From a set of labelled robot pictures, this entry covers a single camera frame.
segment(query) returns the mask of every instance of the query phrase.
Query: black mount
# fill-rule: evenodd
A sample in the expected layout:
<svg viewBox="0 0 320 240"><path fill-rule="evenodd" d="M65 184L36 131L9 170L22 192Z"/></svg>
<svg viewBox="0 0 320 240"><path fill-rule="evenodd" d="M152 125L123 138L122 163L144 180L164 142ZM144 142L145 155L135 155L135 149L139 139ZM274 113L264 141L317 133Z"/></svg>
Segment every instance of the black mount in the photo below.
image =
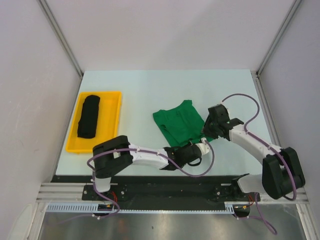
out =
<svg viewBox="0 0 320 240"><path fill-rule="evenodd" d="M238 118L230 120L228 110L222 104L208 108L209 116L206 118L202 132L206 137L217 139L218 137L230 141L229 131L239 124L244 124Z"/></svg>
<svg viewBox="0 0 320 240"><path fill-rule="evenodd" d="M114 149L127 149L130 143L127 136L117 136L109 141L101 143L93 148L93 156ZM120 152L117 158L113 154L107 154L96 158L94 161L95 177L98 179L111 178L132 164L133 156L129 151Z"/></svg>
<svg viewBox="0 0 320 240"><path fill-rule="evenodd" d="M225 210L225 202L249 202L234 179L238 176L115 176L111 188L102 193L113 199L123 210L213 211ZM104 201L92 184L85 185L83 201Z"/></svg>
<svg viewBox="0 0 320 240"><path fill-rule="evenodd" d="M229 118L228 110L222 104L208 108L207 117L202 129L206 137L217 139L222 137L230 141L229 131L237 125L244 124L238 118ZM288 147L282 149L280 155L293 175L296 188L306 184L306 180L300 165L297 152ZM267 155L262 161L262 185L266 193L273 199L284 197L293 191L289 175L284 169L281 160L276 155Z"/></svg>
<svg viewBox="0 0 320 240"><path fill-rule="evenodd" d="M164 147L163 149L166 151L168 157L172 159L180 168L183 168L186 164L192 163L196 159L201 159L202 156L200 148L193 143L189 143L182 147ZM169 162L169 164L161 170L173 171L176 169L176 166Z"/></svg>
<svg viewBox="0 0 320 240"><path fill-rule="evenodd" d="M306 180L297 152L287 147L281 150L280 155L289 166L295 187L302 188ZM262 162L262 185L273 199L279 199L293 191L288 172L282 166L281 160L276 155L267 155Z"/></svg>

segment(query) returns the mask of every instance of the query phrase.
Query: orange wire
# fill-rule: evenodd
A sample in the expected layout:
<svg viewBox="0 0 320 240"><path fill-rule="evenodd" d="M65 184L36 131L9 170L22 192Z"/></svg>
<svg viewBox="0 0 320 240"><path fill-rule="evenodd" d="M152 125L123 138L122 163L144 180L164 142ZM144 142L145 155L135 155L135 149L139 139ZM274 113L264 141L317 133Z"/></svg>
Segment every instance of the orange wire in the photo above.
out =
<svg viewBox="0 0 320 240"><path fill-rule="evenodd" d="M255 203L255 201L252 198L252 196L249 195L248 197L249 197L249 203L252 202L252 203L250 203L250 206L252 206Z"/></svg>
<svg viewBox="0 0 320 240"><path fill-rule="evenodd" d="M117 198L117 195L115 194L115 192L114 192L114 191L112 191L112 192L111 192L111 194L112 194L112 195L113 195L113 197L114 197L114 199L113 199L113 200L114 200L115 202L118 202L118 198Z"/></svg>

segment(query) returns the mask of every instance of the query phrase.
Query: black cloth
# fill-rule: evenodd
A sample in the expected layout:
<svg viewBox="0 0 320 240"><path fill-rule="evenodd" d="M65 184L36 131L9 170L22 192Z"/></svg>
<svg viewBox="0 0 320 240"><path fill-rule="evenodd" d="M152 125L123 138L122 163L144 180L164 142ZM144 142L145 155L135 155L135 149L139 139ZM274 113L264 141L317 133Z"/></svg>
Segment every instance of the black cloth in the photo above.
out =
<svg viewBox="0 0 320 240"><path fill-rule="evenodd" d="M100 97L87 96L82 105L81 118L78 123L78 138L93 139L96 136Z"/></svg>

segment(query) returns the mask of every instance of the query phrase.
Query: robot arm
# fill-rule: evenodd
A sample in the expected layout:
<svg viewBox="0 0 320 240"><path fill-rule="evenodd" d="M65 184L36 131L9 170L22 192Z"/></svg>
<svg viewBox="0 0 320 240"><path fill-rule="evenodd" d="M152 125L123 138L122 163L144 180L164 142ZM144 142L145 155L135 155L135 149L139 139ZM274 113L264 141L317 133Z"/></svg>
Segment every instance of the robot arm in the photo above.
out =
<svg viewBox="0 0 320 240"><path fill-rule="evenodd" d="M203 127L205 136L214 139L225 138L245 149L262 164L262 174L246 174L237 179L238 187L242 192L265 192L272 198L279 199L293 191L287 171L271 148L284 158L292 173L296 188L305 185L304 174L294 149L290 147L283 149L271 143L265 146L246 133L241 120L230 119L227 109L222 104L210 107L208 111L209 116Z"/></svg>
<svg viewBox="0 0 320 240"><path fill-rule="evenodd" d="M100 193L109 191L111 177L130 165L149 166L169 171L176 170L177 167L163 156L172 159L180 168L183 168L184 165L189 164L196 159L200 159L210 151L210 148L206 146L205 140L206 139L203 138L199 143L190 143L183 147L164 147L161 149L150 149L130 144L128 137L124 135L101 143L93 148L94 156L112 150L128 150L121 152L115 151L97 157L94 160L97 190Z"/></svg>

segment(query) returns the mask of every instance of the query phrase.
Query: green cloth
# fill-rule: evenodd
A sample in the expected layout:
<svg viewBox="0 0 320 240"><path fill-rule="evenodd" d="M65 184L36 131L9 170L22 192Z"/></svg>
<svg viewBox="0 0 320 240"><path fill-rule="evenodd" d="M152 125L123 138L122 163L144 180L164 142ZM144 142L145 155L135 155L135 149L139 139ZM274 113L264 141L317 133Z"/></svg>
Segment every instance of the green cloth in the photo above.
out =
<svg viewBox="0 0 320 240"><path fill-rule="evenodd" d="M153 119L171 147L183 147L190 141L197 144L205 136L202 133L205 121L191 100L184 100L170 110L159 110L153 113Z"/></svg>

